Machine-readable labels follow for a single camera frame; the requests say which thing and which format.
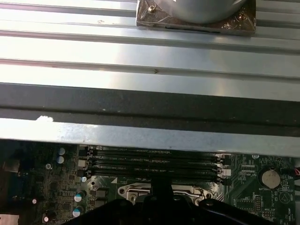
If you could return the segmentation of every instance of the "green circuit board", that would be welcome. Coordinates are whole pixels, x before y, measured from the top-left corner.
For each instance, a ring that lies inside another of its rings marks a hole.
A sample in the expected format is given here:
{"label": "green circuit board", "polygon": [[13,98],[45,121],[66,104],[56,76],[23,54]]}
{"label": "green circuit board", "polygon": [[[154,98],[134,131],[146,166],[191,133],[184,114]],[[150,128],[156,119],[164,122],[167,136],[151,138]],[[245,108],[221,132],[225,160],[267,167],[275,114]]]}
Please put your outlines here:
{"label": "green circuit board", "polygon": [[[150,180],[145,177],[101,174],[88,176],[86,170],[89,170],[90,155],[83,154],[82,151],[89,148],[96,149],[95,146],[31,142],[24,144],[23,148],[26,153],[26,157],[23,158],[26,163],[23,164],[31,166],[24,167],[20,172],[11,172],[7,198],[17,196],[20,199],[34,199],[35,196],[42,196],[43,200],[38,201],[32,211],[35,213],[31,223],[33,225],[45,224],[43,219],[50,211],[54,211],[56,216],[47,224],[59,225],[72,219],[74,210],[78,207],[82,209],[81,213],[85,213],[117,198],[127,198],[134,203],[146,195],[149,189]],[[119,149],[120,152],[136,151],[139,153],[134,157],[126,157],[126,160],[130,161],[142,162],[145,161],[144,156],[149,156],[148,150]],[[182,158],[181,153],[165,150],[153,150],[151,154],[155,156],[156,163],[159,162],[164,166],[170,161],[157,159],[163,157],[163,154],[166,158],[168,156],[173,158],[177,164],[179,164],[178,158]],[[193,153],[186,153],[186,155],[193,156]],[[226,178],[226,183],[222,184],[216,180],[173,179],[173,190],[198,195],[198,197],[191,198],[195,204],[205,198],[215,198],[279,225],[295,224],[294,177],[290,173],[292,159],[203,153],[202,159],[205,160],[201,163],[207,165],[207,161],[225,156],[226,163],[222,164],[218,160],[210,162],[219,168],[215,175],[210,172],[205,172],[204,175]],[[193,163],[197,163],[199,157],[201,157],[199,153],[193,157],[195,158]],[[110,155],[106,159],[121,162],[124,158]],[[267,175],[274,174],[277,174],[275,179],[268,179]],[[265,183],[276,187],[269,188]],[[75,201],[75,195],[78,193],[84,193],[79,202]]]}

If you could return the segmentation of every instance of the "electrolytic capacitor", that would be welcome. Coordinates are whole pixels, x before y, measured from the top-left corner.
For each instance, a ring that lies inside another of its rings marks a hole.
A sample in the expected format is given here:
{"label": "electrolytic capacitor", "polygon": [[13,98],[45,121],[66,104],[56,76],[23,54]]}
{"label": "electrolytic capacitor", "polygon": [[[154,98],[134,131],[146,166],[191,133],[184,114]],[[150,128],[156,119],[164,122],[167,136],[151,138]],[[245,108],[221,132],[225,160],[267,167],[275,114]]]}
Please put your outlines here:
{"label": "electrolytic capacitor", "polygon": [[81,214],[83,214],[83,212],[84,212],[84,208],[79,205],[73,210],[73,216],[79,217]]}
{"label": "electrolytic capacitor", "polygon": [[65,150],[64,148],[60,148],[60,149],[58,150],[58,154],[59,154],[60,156],[63,156],[65,153],[66,153],[66,150]]}
{"label": "electrolytic capacitor", "polygon": [[63,156],[58,156],[57,159],[56,159],[56,162],[58,164],[63,164],[65,161],[64,157]]}
{"label": "electrolytic capacitor", "polygon": [[80,191],[74,196],[75,202],[80,202],[86,196],[86,191]]}

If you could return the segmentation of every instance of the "metal edge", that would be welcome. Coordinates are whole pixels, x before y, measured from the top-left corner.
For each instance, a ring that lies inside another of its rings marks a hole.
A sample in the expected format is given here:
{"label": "metal edge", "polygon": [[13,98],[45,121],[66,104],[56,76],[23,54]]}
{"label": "metal edge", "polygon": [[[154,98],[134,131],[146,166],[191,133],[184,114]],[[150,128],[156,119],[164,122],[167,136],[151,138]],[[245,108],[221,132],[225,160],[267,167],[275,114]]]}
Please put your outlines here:
{"label": "metal edge", "polygon": [[299,82],[296,80],[220,78],[213,74],[173,76],[18,65],[0,65],[0,71],[5,71],[2,83],[300,101]]}
{"label": "metal edge", "polygon": [[299,157],[300,139],[136,127],[0,119],[0,138],[135,148]]}

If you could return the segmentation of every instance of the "screw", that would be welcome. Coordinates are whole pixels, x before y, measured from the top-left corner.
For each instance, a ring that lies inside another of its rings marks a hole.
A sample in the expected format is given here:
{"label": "screw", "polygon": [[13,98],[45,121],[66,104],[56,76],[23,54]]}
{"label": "screw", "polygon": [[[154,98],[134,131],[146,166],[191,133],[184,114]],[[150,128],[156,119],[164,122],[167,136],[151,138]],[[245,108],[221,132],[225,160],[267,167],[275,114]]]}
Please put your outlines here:
{"label": "screw", "polygon": [[52,166],[51,166],[50,163],[47,163],[46,166],[45,166],[45,168],[46,168],[47,170],[51,170],[51,169],[52,169]]}
{"label": "screw", "polygon": [[155,11],[155,6],[149,6],[148,12],[149,13],[154,13],[154,11]]}
{"label": "screw", "polygon": [[131,195],[130,201],[131,201],[131,202],[135,202],[135,200],[136,200],[136,195]]}

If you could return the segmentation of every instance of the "black metal strip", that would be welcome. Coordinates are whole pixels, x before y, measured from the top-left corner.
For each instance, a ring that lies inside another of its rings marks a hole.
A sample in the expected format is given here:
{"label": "black metal strip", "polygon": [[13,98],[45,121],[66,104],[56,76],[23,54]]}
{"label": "black metal strip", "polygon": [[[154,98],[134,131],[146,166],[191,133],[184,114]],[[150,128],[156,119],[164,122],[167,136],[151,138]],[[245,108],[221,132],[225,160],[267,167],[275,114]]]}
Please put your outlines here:
{"label": "black metal strip", "polygon": [[0,108],[298,126],[300,102],[0,83]]}

